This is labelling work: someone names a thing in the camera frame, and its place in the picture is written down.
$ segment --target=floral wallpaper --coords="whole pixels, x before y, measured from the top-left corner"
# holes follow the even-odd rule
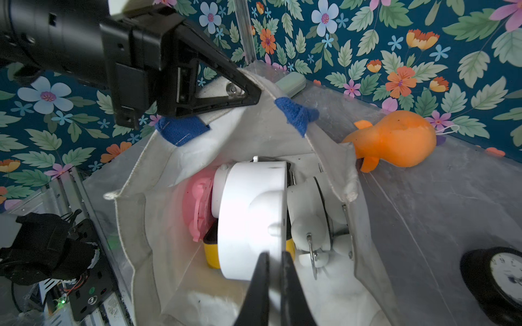
[[[522,161],[522,0],[249,1],[257,57],[386,112]],[[234,0],[156,0],[198,22],[238,64]],[[0,71],[0,211],[71,166],[96,171],[154,130],[114,124],[110,94],[46,72],[19,87]],[[197,85],[216,77],[200,67]]]

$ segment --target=blue fabric tab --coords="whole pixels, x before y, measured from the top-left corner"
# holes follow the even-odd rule
[[[274,103],[283,111],[287,117],[287,122],[299,131],[301,137],[304,137],[308,123],[316,121],[319,118],[318,110],[297,104],[289,98],[278,98]]]
[[[209,131],[210,128],[196,116],[181,119],[162,117],[156,123],[156,130],[163,138],[179,147]]]

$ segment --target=clock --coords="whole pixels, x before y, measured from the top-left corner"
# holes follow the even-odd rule
[[[522,252],[506,247],[469,251],[460,260],[460,272],[491,321],[522,325]]]

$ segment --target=white fabric bag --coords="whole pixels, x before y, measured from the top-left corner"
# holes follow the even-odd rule
[[[248,282],[227,280],[220,270],[209,268],[202,243],[193,242],[183,223],[181,202],[190,176],[206,166],[249,161],[255,155],[277,158],[314,153],[334,194],[347,205],[352,235],[355,265],[351,270],[341,268],[331,273],[332,288],[347,283],[344,275],[355,275],[364,284],[357,282],[354,290],[358,301],[369,302],[367,308],[357,303],[358,309],[382,309],[393,326],[400,325],[395,295],[372,242],[353,145],[333,142],[315,123],[308,125],[302,138],[274,104],[276,98],[285,96],[282,91],[264,78],[243,72],[263,91],[257,105],[200,115],[210,131],[181,147],[154,132],[124,187],[105,194],[106,199],[115,200],[122,246],[134,269],[136,324],[233,325],[241,309]],[[227,83],[219,78],[204,88],[201,97],[226,95]],[[335,320],[331,316],[336,312],[322,305],[348,309],[345,303],[349,300],[339,293],[337,297],[320,297],[315,290],[307,290],[303,279],[301,284],[315,319]],[[382,311],[374,322],[343,324],[385,325],[375,321],[386,320]]]

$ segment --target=white string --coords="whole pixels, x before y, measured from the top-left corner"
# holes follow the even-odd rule
[[[442,133],[442,134],[439,134],[439,131],[445,131],[447,128],[451,128],[451,127],[457,127],[457,129],[452,130],[452,131],[449,131],[449,132],[444,132],[444,133]],[[435,134],[438,135],[438,136],[440,136],[440,135],[453,134],[454,132],[457,132],[459,129],[460,129],[460,126],[459,126],[459,125],[451,125],[451,126],[447,126],[447,127],[445,127],[444,129],[437,130],[437,131],[435,132]]]

